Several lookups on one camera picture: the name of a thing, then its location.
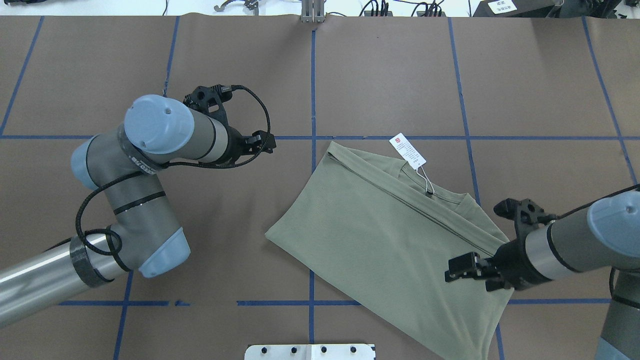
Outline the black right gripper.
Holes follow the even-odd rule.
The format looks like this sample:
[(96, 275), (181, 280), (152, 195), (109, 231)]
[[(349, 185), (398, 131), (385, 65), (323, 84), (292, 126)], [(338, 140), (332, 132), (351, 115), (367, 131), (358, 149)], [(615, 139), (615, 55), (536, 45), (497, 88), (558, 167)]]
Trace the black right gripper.
[(457, 256), (448, 260), (445, 282), (471, 279), (484, 281), (487, 292), (496, 290), (524, 291), (548, 283), (532, 263), (526, 251), (526, 238), (558, 219), (557, 214), (547, 213), (531, 199), (506, 198), (493, 207), (501, 218), (513, 221), (516, 238), (499, 246), (493, 256), (483, 259), (477, 252)]

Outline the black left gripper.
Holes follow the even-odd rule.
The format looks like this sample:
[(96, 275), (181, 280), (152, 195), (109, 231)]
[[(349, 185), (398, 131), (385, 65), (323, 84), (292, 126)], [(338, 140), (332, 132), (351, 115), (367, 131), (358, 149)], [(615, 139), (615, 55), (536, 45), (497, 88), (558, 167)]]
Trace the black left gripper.
[[(260, 105), (265, 114), (265, 130), (245, 136), (230, 126), (224, 103), (230, 101), (236, 91), (247, 92)], [(195, 166), (245, 166), (263, 153), (272, 154), (277, 148), (265, 103), (244, 85), (197, 86), (185, 95), (182, 104), (208, 118), (214, 130), (210, 149), (194, 160)]]

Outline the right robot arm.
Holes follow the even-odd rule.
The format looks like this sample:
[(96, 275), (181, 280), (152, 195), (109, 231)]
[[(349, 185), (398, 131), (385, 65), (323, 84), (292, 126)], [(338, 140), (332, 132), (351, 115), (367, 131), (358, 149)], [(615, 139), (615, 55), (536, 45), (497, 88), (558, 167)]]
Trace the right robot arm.
[(445, 282), (485, 282), (487, 292), (524, 291), (574, 274), (610, 268), (610, 305), (597, 360), (637, 360), (640, 319), (640, 194), (626, 187), (564, 214), (531, 199), (507, 198), (494, 213), (514, 223), (515, 239), (482, 258), (475, 251), (448, 261)]

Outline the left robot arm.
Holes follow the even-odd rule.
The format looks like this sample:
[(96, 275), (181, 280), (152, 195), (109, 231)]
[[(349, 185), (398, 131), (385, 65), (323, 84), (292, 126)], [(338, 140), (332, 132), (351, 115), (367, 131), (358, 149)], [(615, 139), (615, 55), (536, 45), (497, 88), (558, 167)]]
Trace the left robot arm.
[[(265, 130), (245, 136), (230, 126), (224, 103), (237, 91), (260, 105)], [(191, 249), (158, 173), (233, 169), (276, 146), (265, 103), (244, 85), (198, 86), (181, 101), (140, 96), (121, 125), (73, 151), (73, 175), (90, 190), (74, 216), (74, 234), (1, 271), (1, 326), (129, 272), (153, 278), (183, 264)]]

